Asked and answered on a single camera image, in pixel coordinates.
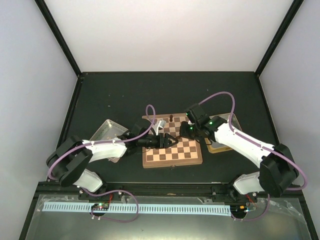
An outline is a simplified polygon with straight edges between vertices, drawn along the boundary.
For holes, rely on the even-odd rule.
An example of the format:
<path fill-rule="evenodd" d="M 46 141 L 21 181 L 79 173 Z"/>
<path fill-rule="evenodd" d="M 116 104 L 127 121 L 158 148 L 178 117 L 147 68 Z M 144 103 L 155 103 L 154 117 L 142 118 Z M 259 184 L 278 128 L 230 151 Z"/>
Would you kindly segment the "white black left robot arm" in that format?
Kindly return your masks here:
<path fill-rule="evenodd" d="M 145 119 L 109 140 L 88 141 L 72 136 L 46 160 L 48 177 L 57 180 L 62 187 L 75 185 L 86 189 L 95 199 L 101 200 L 108 188 L 97 173 L 87 169 L 89 163 L 120 159 L 136 153 L 139 148 L 168 149 L 178 142 L 169 133 L 157 133 Z"/>

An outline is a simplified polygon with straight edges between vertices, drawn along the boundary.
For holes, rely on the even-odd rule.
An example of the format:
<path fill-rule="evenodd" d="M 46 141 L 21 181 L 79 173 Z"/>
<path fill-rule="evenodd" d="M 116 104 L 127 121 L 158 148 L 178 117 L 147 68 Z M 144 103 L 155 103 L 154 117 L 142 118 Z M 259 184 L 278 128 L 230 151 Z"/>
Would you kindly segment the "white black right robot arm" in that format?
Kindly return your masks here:
<path fill-rule="evenodd" d="M 197 103 L 185 111 L 188 121 L 180 126 L 180 136 L 192 140 L 208 139 L 227 146 L 249 159 L 259 170 L 242 174 L 228 187 L 228 198 L 240 201 L 246 194 L 265 192 L 272 197 L 280 197 L 299 176 L 294 166 L 293 156 L 284 144 L 274 146 L 259 141 L 232 125 L 219 115 L 210 117 Z"/>

